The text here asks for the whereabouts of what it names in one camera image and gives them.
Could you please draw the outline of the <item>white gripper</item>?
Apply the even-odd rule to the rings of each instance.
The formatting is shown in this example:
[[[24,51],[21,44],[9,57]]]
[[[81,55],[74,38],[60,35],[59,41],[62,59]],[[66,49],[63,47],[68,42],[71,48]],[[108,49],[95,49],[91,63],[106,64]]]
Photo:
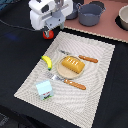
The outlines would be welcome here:
[[[72,0],[30,0],[31,25],[35,30],[48,32],[59,26],[64,28],[66,17],[73,11]]]

